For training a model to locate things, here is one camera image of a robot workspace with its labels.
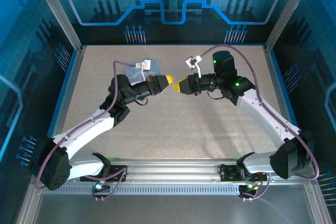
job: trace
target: enclosure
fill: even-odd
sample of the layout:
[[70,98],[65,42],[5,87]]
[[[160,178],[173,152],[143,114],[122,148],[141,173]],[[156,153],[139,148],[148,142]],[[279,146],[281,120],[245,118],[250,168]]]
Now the enclosure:
[[[0,0],[0,8],[2,223],[335,222],[336,0]],[[244,183],[221,181],[216,167],[275,151],[273,142],[229,101],[167,87],[146,106],[129,104],[120,125],[76,154],[98,152],[128,166],[115,196],[95,202],[94,184],[78,179],[55,191],[35,189],[25,149],[97,110],[109,94],[113,61],[151,59],[152,74],[176,83],[197,72],[188,57],[217,44],[246,55],[265,100],[313,133],[319,179],[273,174],[262,200],[243,202],[237,194]],[[214,72],[211,55],[220,50],[253,81],[231,48],[205,56],[202,74]]]

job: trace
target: small white object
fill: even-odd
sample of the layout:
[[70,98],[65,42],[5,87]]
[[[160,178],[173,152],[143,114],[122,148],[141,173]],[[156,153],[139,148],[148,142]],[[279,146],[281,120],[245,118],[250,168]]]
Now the small white object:
[[151,70],[151,60],[144,60],[143,70],[145,71]]
[[199,55],[197,55],[194,58],[192,56],[190,56],[188,59],[185,60],[185,62],[187,63],[187,65],[190,69],[197,68],[199,78],[202,77],[201,68],[198,66],[198,63],[201,62],[201,61],[202,61],[202,58]]
[[135,68],[141,69],[142,68],[142,63],[136,63]]

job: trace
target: metal frame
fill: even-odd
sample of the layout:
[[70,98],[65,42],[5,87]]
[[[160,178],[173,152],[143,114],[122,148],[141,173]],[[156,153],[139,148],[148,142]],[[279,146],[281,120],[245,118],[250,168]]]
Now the metal frame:
[[[54,134],[60,133],[65,116],[68,110],[72,92],[77,80],[77,75],[80,69],[83,51],[81,51],[81,42],[73,29],[65,11],[63,10],[59,0],[46,0],[53,14],[60,23],[66,36],[70,40],[72,46],[77,50],[77,59],[74,68],[71,71],[70,80],[66,87],[66,97],[62,101],[61,111],[56,120],[56,125],[53,130]],[[271,77],[276,89],[276,95],[279,100],[279,105],[283,115],[290,120],[290,113],[285,103],[285,98],[281,92],[281,85],[276,74],[274,64],[270,57],[270,50],[274,46],[276,40],[283,31],[291,14],[295,10],[300,0],[289,0],[284,7],[277,23],[275,24],[268,40],[265,49],[266,59],[271,72]],[[128,174],[124,187],[155,187],[157,185],[170,185],[180,188],[184,185],[194,185],[202,187],[230,187],[237,185],[245,185],[246,182],[221,182],[220,176],[217,172],[217,165],[227,164],[235,165],[236,161],[233,159],[114,159],[113,164],[128,165]],[[64,187],[67,188],[83,188],[91,187],[93,183],[84,183],[74,180],[67,182]],[[274,175],[271,180],[271,185],[304,185],[307,199],[312,211],[315,223],[332,223],[327,207],[323,201],[323,196],[317,182],[303,180],[298,177],[292,177],[288,180],[283,180]],[[25,200],[23,202],[17,223],[33,223],[36,214],[38,213],[38,206],[41,195],[43,194],[73,194],[71,189],[64,189],[59,191],[43,190],[40,193],[35,190],[35,181],[31,180],[28,187]]]
[[[127,179],[120,186],[119,195],[238,195],[238,185],[247,184],[220,181],[217,166],[235,165],[234,159],[128,158],[111,162],[128,166]],[[17,224],[34,222],[43,195],[90,195],[94,184],[73,179],[55,191],[44,189],[38,193],[32,179]],[[295,176],[284,180],[273,174],[273,185],[303,185],[315,223],[332,223],[317,182]]]
[[80,66],[83,61],[85,50],[86,50],[86,47],[84,46],[82,47],[80,51],[76,51],[76,55],[73,61],[74,63],[72,65],[72,68],[70,69],[71,72],[69,75],[68,83],[66,83],[64,96],[62,98],[59,111],[57,115],[54,114],[54,117],[56,118],[54,127],[50,126],[49,131],[48,131],[49,137],[60,134],[62,132],[62,128],[63,128],[65,118],[67,116],[67,112],[70,106],[72,93],[74,92],[73,90],[75,89],[77,77],[79,74]]
[[29,224],[34,222],[40,199],[41,193],[36,191],[35,183],[31,180],[16,224]]
[[53,12],[54,16],[56,17],[57,21],[61,25],[64,33],[68,37],[70,43],[74,47],[76,51],[79,51],[82,47],[82,44],[74,30],[74,28],[71,25],[70,20],[68,19],[68,16],[66,15],[63,7],[61,6],[61,3],[59,0],[46,0],[48,3],[51,11]]
[[299,4],[300,0],[288,0],[286,5],[284,6],[279,19],[274,25],[273,30],[271,31],[267,41],[266,41],[266,52],[269,53],[275,42],[281,35],[283,29],[285,28],[289,18],[291,17],[292,13],[295,11]]

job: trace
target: black mount bracket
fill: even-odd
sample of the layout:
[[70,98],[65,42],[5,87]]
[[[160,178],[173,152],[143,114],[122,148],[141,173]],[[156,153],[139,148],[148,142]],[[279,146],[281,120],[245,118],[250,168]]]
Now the black mount bracket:
[[217,171],[221,177],[221,182],[229,181],[267,181],[266,173],[249,173],[237,165],[218,165]]
[[[124,177],[122,178],[121,182],[125,182],[126,177],[127,177],[127,165],[111,165],[110,170],[108,172],[108,175],[109,174],[114,174],[114,173],[120,171],[123,168],[126,168],[126,173],[125,173]],[[107,179],[106,182],[118,182],[120,180],[120,177],[122,176],[122,174],[123,173],[120,173],[113,178]],[[80,181],[82,181],[82,182],[97,182],[96,180],[92,180],[92,179],[89,179],[89,178],[86,178],[86,177],[80,177]]]

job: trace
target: green led light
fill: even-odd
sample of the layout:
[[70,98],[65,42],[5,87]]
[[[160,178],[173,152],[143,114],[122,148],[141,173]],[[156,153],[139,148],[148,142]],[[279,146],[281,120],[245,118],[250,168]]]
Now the green led light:
[[102,183],[96,183],[96,189],[100,190],[103,187]]

